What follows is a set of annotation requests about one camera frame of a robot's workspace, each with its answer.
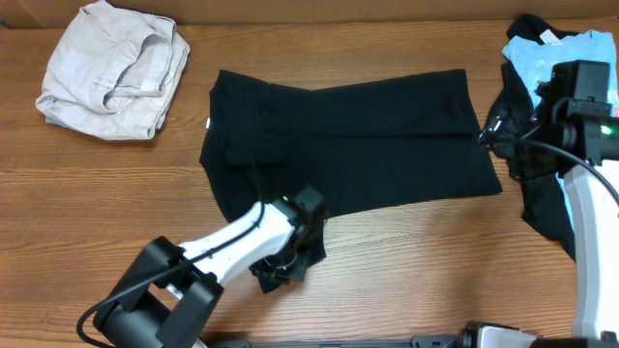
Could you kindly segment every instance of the green light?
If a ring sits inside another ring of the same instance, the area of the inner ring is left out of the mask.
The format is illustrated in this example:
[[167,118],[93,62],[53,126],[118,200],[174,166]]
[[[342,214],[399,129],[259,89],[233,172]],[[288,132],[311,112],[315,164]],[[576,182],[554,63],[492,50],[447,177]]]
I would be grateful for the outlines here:
[[613,132],[613,129],[609,126],[602,126],[602,133],[606,134],[606,135],[611,135]]

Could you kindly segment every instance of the crumpled cloth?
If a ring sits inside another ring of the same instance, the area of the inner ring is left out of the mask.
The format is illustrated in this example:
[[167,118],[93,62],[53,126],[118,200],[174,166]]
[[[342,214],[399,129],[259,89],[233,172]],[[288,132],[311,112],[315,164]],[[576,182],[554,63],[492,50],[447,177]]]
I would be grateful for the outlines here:
[[189,53],[172,19],[90,4],[51,55],[36,106],[48,123],[101,139],[152,139]]

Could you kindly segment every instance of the wooden table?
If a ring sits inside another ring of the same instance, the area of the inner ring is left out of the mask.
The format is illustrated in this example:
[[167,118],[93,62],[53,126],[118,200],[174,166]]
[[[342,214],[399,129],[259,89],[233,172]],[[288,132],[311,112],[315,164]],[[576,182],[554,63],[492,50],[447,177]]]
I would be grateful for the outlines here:
[[[619,36],[612,18],[552,23]],[[198,163],[219,69],[313,89],[466,68],[483,124],[502,86],[508,25],[180,27],[192,47],[189,67],[166,129],[150,142],[105,142],[46,125],[34,102],[63,31],[0,31],[0,347],[83,347],[77,317],[146,243],[226,225]],[[467,320],[569,335],[575,265],[520,219],[518,186],[503,161],[494,165],[498,195],[333,218],[328,257],[305,282],[263,296],[245,272],[204,338],[408,338],[455,333]]]

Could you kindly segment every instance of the white tag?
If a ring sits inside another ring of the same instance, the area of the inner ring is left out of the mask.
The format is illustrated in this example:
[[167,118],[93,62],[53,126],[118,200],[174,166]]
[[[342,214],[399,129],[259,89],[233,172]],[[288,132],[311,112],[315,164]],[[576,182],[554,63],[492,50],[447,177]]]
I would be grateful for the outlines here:
[[542,39],[542,41],[544,42],[544,44],[551,44],[551,45],[559,45],[561,44],[561,40],[559,40],[559,38],[557,38],[556,36],[554,36],[554,34],[552,34],[552,32],[550,31],[550,29],[546,29],[541,35],[540,35],[540,39]]

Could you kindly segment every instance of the light blue shirt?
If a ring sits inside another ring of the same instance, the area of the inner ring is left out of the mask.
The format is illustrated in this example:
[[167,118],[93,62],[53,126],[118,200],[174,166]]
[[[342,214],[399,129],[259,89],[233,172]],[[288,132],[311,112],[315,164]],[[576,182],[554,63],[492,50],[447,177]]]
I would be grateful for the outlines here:
[[[612,115],[616,115],[619,108],[616,71],[617,51],[612,40],[612,34],[589,30],[574,37],[565,37],[558,45],[538,44],[516,36],[503,48],[503,55],[514,64],[516,72],[524,82],[524,86],[531,97],[533,107],[537,107],[542,101],[535,90],[540,82],[550,81],[552,67],[555,64],[578,59],[610,64],[607,102],[613,105]],[[570,223],[572,229],[574,229],[574,218],[572,217],[570,200],[565,192],[565,185],[562,179],[557,177],[557,180],[563,190]]]

